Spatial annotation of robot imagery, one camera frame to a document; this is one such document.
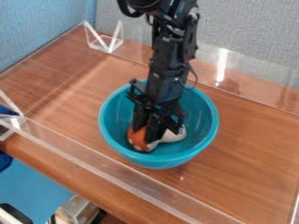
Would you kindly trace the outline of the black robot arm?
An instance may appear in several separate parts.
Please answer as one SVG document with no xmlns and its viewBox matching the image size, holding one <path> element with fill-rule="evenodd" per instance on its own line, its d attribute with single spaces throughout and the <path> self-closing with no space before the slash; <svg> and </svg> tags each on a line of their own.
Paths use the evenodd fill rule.
<svg viewBox="0 0 299 224">
<path fill-rule="evenodd" d="M 152 49 L 147 81 L 132 79 L 127 97 L 135 104 L 132 131 L 144 131 L 144 142 L 162 139 L 164 132 L 183 130 L 186 112 L 179 100 L 187 76 L 195 71 L 191 60 L 200 20 L 198 0 L 116 0 L 123 14 L 146 17 L 152 26 Z"/>
</svg>

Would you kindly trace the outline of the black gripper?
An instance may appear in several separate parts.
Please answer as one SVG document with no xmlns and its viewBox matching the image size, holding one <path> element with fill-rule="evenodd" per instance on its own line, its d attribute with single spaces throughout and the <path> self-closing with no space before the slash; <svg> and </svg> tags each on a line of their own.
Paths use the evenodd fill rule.
<svg viewBox="0 0 299 224">
<path fill-rule="evenodd" d="M 166 130 L 178 134 L 183 129 L 186 112 L 180 105 L 187 81 L 187 65 L 150 63 L 146 81 L 132 79 L 127 98 L 134 106 L 134 132 L 146 126 L 144 141 L 160 140 Z"/>
</svg>

